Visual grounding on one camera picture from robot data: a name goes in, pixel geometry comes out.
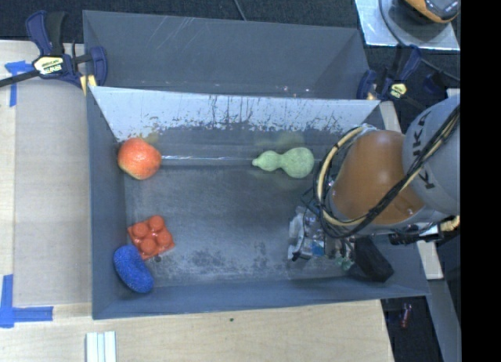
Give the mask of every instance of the pear-shaped toy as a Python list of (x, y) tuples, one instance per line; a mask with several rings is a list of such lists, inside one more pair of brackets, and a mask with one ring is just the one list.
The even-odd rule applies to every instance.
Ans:
[(313, 170), (315, 158), (306, 147), (295, 147), (284, 154), (267, 150), (252, 161), (252, 165), (265, 171), (281, 168), (292, 178), (304, 178)]

